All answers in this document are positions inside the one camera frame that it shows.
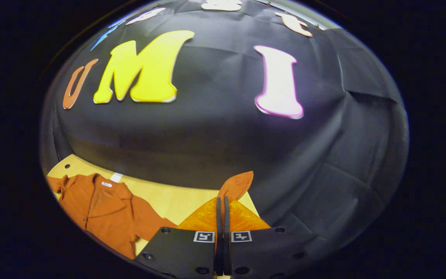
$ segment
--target black fabric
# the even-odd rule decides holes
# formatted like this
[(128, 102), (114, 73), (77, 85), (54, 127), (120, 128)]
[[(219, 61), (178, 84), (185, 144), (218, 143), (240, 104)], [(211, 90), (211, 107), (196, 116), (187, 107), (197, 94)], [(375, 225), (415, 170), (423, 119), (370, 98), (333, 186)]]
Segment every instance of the black fabric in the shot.
[[(120, 25), (92, 51), (108, 28), (85, 43), (50, 87), (55, 128), (77, 156), (149, 181), (219, 189), (228, 177), (252, 170), (249, 194), (264, 221), (296, 228), (293, 235), (312, 258), (339, 249), (379, 215), (402, 176), (408, 126), (397, 86), (345, 30), (308, 23), (308, 38), (283, 25), (274, 14), (283, 11), (260, 2), (243, 1), (234, 12), (204, 11), (201, 3), (169, 3), (157, 16)], [(94, 104), (111, 49), (135, 40), (139, 52), (174, 30), (195, 36), (177, 56), (173, 103), (136, 103), (128, 93), (122, 101), (113, 96)], [(303, 118), (256, 108), (264, 65), (255, 45), (296, 58)], [(95, 58), (76, 103), (64, 110), (71, 74)]]

